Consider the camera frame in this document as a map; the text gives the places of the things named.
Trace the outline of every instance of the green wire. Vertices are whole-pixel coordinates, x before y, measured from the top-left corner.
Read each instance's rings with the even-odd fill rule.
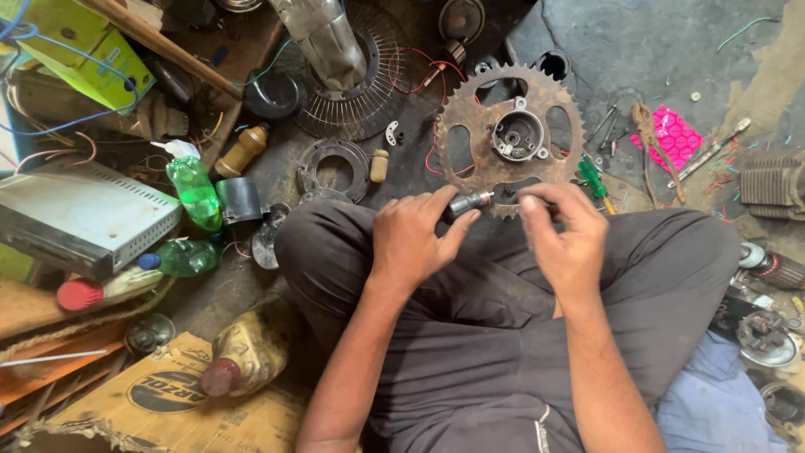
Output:
[[[736,36],[740,35],[744,31],[746,31],[747,28],[749,28],[749,27],[753,26],[755,23],[761,22],[763,20],[768,20],[768,21],[775,22],[775,23],[780,22],[780,19],[775,19],[775,18],[771,18],[771,17],[761,17],[759,19],[755,19],[752,22],[750,22],[746,27],[743,27],[738,33],[736,33],[735,35],[730,36],[725,42],[721,43],[721,45],[718,46],[718,50],[716,50],[716,53],[721,52],[722,47],[724,47],[729,41],[732,41],[733,39],[735,39]]]
[[[236,82],[236,81],[229,81],[229,83],[231,83],[232,85],[235,85],[235,86],[246,86],[246,85],[252,83],[253,81],[256,81],[260,77],[262,77],[265,73],[267,73],[267,72],[269,72],[271,70],[271,67],[274,66],[274,63],[277,62],[277,59],[279,58],[279,54],[283,53],[283,50],[285,50],[285,47],[288,44],[290,44],[292,40],[293,39],[289,39],[288,41],[285,41],[285,44],[283,44],[283,46],[281,48],[279,48],[279,50],[277,51],[277,55],[274,56],[274,59],[271,61],[271,64],[268,65],[268,68],[264,69],[263,72],[261,72],[258,75],[254,76],[254,78],[252,78],[252,80],[247,81],[246,83],[239,83],[239,82]]]

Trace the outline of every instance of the rusty sprocket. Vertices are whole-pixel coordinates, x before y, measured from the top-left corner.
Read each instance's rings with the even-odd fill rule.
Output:
[[[526,110],[536,115],[543,125],[543,147],[550,149],[548,158],[531,159],[524,162],[509,162],[501,159],[490,147],[491,134],[487,125],[494,125],[501,116],[512,111],[514,99],[499,102],[492,106],[479,106],[475,100],[476,90],[485,83],[503,78],[516,78],[525,81],[528,87],[524,98]],[[565,157],[557,147],[552,147],[551,132],[548,130],[545,115],[551,107],[564,110],[570,122],[571,144],[570,155]],[[436,149],[434,153],[444,173],[444,179],[455,185],[462,193],[489,190],[501,183],[515,183],[530,177],[541,182],[561,184],[569,182],[578,169],[581,153],[584,152],[584,122],[581,120],[579,107],[573,102],[567,88],[540,71],[528,69],[526,66],[502,66],[470,77],[466,83],[448,98],[444,112],[440,116],[436,132]],[[458,177],[450,165],[448,158],[448,132],[456,126],[463,126],[469,131],[469,149],[472,153],[475,169],[469,177]],[[489,208],[492,215],[514,218],[518,214],[518,205],[498,205]]]

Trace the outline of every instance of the concrete floor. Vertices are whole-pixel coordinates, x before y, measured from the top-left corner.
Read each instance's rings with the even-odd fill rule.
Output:
[[[442,45],[436,18],[443,4],[396,0],[384,2],[384,8],[403,25],[411,45],[435,56]],[[805,144],[805,135],[796,127],[805,123],[805,89],[801,86],[805,28],[800,26],[805,23],[805,0],[787,4],[784,0],[540,0],[533,7],[515,0],[484,0],[484,4],[484,35],[468,47],[468,60],[487,52],[497,53],[502,60],[500,43],[509,31],[521,61],[532,62],[553,48],[563,50],[572,62],[572,75],[564,84],[578,102],[588,131],[613,103],[630,116],[632,102],[641,101],[652,109],[665,104],[676,110],[706,140],[723,134],[743,116],[751,117],[754,125],[741,136],[741,147],[733,153],[735,168],[741,168],[746,156],[765,152],[767,141],[773,149],[780,148],[793,135],[791,151]],[[782,17],[783,21],[757,23],[716,54],[718,45],[732,33],[766,16]],[[414,78],[420,80],[426,72],[424,63],[414,60],[414,64]],[[451,88],[458,85],[455,74],[448,74],[448,82]],[[701,93],[699,102],[689,98],[695,91]],[[651,100],[655,96],[662,98]],[[387,181],[370,188],[363,206],[379,208],[392,198],[433,191],[444,184],[440,175],[423,165],[432,143],[430,121],[440,99],[438,83],[409,96],[398,129],[406,135],[405,146],[392,150]],[[617,124],[632,127],[626,116]],[[371,153],[380,139],[359,144]],[[264,202],[296,204],[296,158],[313,141],[290,122],[275,128],[269,147],[247,172],[258,182]],[[745,148],[755,142],[760,143],[757,148]],[[597,145],[595,140],[588,150]],[[617,157],[604,157],[605,183],[613,198],[629,193],[626,202],[614,200],[619,212],[650,209],[643,193],[640,153],[624,138]],[[674,194],[665,187],[670,177],[659,166],[652,171],[658,197],[670,204]],[[732,201],[732,188],[738,181],[704,195],[711,180],[706,170],[687,180],[687,207],[710,211],[724,206],[727,218],[745,237],[769,236],[773,247],[805,260],[805,247],[797,239],[803,237],[805,227],[750,217],[740,202]],[[473,227],[466,244],[483,247],[485,238],[517,234],[518,230],[519,221],[485,216]],[[262,270],[228,251],[215,272],[178,283],[162,310],[173,317],[179,330],[211,340],[241,312],[283,294],[283,290],[278,272]]]

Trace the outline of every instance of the dark gray pants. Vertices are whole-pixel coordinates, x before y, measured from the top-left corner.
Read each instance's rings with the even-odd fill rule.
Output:
[[[294,208],[279,231],[280,268],[328,354],[372,267],[374,214],[311,202]],[[737,269],[738,237],[728,223],[693,210],[609,221],[601,296],[624,361],[652,406],[704,335]],[[370,415],[373,428],[392,439],[392,451],[458,451],[446,439],[467,438],[483,431],[478,423],[488,428],[507,417],[524,418],[522,426],[533,432],[545,405],[549,430],[564,437],[554,444],[567,445],[551,451],[578,451],[567,339],[564,321],[551,319],[551,287],[521,235],[489,249],[483,257],[459,251],[414,292],[400,316]],[[519,412],[507,412],[513,407]],[[481,409],[487,411],[482,417]],[[459,435],[449,432],[467,417],[480,418]],[[517,435],[506,434],[509,440]],[[489,436],[473,443],[484,441],[498,451],[516,450],[501,450],[500,439]]]

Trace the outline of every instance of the cardboard box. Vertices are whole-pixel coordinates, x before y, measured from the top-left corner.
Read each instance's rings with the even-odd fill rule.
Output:
[[[11,20],[21,0],[0,3],[0,19]],[[120,31],[77,2],[31,0],[22,22],[34,23],[41,35],[115,68],[128,77],[140,99],[156,82]],[[18,43],[73,88],[110,109],[121,109],[134,100],[120,76],[70,49],[38,37],[21,39]],[[128,115],[133,109],[131,106],[120,113]]]
[[[280,375],[252,395],[208,398],[199,379],[211,358],[209,343],[182,334],[24,429],[21,445],[25,452],[292,453],[310,392]]]

